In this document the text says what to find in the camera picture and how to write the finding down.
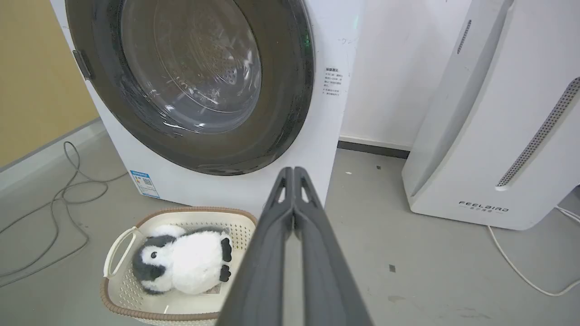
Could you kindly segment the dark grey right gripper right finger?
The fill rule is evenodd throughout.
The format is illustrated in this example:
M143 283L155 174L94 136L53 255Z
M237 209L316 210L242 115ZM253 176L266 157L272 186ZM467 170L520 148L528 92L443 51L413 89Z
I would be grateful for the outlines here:
M302 243L304 326L373 326L306 169L294 168L295 234Z

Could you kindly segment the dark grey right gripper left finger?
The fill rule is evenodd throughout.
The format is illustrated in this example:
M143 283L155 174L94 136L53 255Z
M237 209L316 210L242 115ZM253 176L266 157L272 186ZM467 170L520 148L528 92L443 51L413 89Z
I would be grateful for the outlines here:
M216 326L283 326L286 242L293 231L294 170L281 169Z

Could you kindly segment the white front-load washing machine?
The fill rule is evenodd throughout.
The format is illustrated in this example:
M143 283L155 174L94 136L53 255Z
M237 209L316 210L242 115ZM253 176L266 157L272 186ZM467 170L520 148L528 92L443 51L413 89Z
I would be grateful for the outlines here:
M285 167L305 168L321 201L331 179L365 0L305 0L314 46L314 86L307 117L290 148L252 173L216 176L197 173L155 154L108 111L75 57L64 0L50 0L64 37L121 161L144 196L187 206L221 206L259 216L274 181Z

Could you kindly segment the dark round washing machine door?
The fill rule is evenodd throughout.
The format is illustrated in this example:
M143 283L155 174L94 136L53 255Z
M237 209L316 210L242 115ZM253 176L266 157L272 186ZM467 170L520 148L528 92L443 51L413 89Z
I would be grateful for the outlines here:
M216 176L290 148L313 95L305 0L64 0L81 71L155 154Z

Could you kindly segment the white grey plush penguin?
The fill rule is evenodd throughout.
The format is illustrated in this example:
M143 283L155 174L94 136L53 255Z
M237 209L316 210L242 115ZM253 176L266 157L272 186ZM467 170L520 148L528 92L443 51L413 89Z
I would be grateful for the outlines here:
M132 273L147 294L198 295L229 281L232 245L229 227L159 225L133 254Z

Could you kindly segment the cream laundry basket brown rim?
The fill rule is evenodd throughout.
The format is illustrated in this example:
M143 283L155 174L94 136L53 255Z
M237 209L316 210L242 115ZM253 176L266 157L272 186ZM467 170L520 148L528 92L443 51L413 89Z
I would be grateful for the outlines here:
M233 242L229 281L198 295L176 289L161 295L145 293L132 273L133 254L153 228L165 224L179 225L186 230L229 227ZM256 224L253 214L224 207L182 207L149 214L124 231L110 247L100 287L103 304L112 313L154 326L213 326L234 283Z

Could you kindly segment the white air purifier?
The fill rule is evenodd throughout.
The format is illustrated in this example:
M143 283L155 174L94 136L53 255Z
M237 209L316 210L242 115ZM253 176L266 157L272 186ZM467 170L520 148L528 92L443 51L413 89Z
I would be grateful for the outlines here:
M580 186L580 0L471 0L402 179L414 213L508 230Z

